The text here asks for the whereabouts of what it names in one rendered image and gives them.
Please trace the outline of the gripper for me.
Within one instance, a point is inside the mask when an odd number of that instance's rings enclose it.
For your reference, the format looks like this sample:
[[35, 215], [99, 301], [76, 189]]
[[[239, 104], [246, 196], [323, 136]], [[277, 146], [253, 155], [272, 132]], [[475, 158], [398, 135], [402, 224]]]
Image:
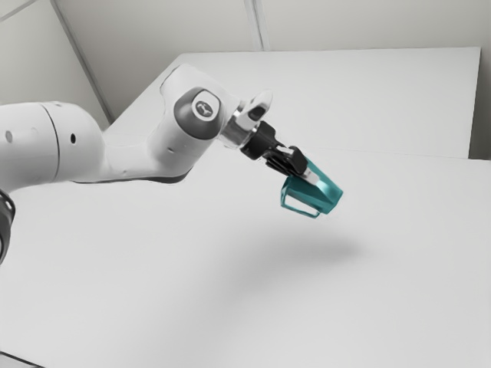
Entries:
[[275, 133], [275, 129], [262, 120], [241, 152], [252, 160], [265, 158], [267, 166], [280, 169], [287, 176], [317, 183], [319, 177], [308, 168], [308, 160], [302, 151], [296, 146], [286, 147], [275, 138]]

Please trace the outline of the teal faceted mug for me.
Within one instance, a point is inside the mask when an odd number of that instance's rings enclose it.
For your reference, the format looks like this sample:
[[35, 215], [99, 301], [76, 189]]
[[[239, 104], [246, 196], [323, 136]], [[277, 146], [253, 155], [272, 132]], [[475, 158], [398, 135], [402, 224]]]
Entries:
[[[343, 196], [343, 191], [309, 158], [306, 158], [306, 161], [307, 173], [305, 175], [290, 175], [284, 181], [280, 192], [280, 206], [311, 219], [316, 219], [321, 214], [329, 214], [336, 207]], [[310, 213], [289, 205], [286, 202], [288, 197], [303, 203], [315, 212]]]

